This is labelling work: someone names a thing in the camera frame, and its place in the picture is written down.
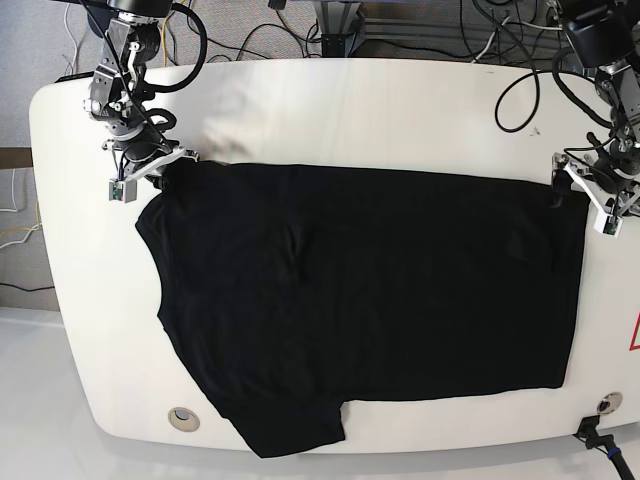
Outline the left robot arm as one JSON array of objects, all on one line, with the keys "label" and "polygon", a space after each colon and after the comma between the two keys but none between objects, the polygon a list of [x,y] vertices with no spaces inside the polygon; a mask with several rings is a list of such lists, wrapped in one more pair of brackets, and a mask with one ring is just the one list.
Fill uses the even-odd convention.
[{"label": "left robot arm", "polygon": [[[639,23],[637,1],[551,1],[557,25],[569,45],[551,60],[551,74],[564,96],[590,120],[607,130],[599,140],[587,134],[589,145],[568,148],[565,155],[582,163],[587,175],[613,196],[611,214],[639,215],[639,50],[633,29]],[[561,65],[575,56],[592,73],[597,95],[609,106],[602,117],[564,82]]]}]

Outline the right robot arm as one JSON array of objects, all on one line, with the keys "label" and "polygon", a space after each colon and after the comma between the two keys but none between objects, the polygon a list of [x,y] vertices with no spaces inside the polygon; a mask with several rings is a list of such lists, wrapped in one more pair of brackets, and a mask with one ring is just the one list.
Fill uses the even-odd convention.
[{"label": "right robot arm", "polygon": [[[164,108],[143,106],[158,94],[178,92],[190,85],[206,61],[206,27],[189,7],[173,1],[108,1],[115,17],[102,30],[103,49],[95,68],[84,109],[105,125],[110,138],[103,149],[110,152],[115,177],[109,182],[109,199],[123,203],[137,198],[137,183],[150,181],[163,187],[166,167],[180,159],[197,162],[199,153],[185,148],[165,133],[177,124],[174,114]],[[158,23],[172,13],[192,20],[200,39],[199,54],[191,72],[171,85],[145,80],[147,63],[158,54],[162,38]]]}]

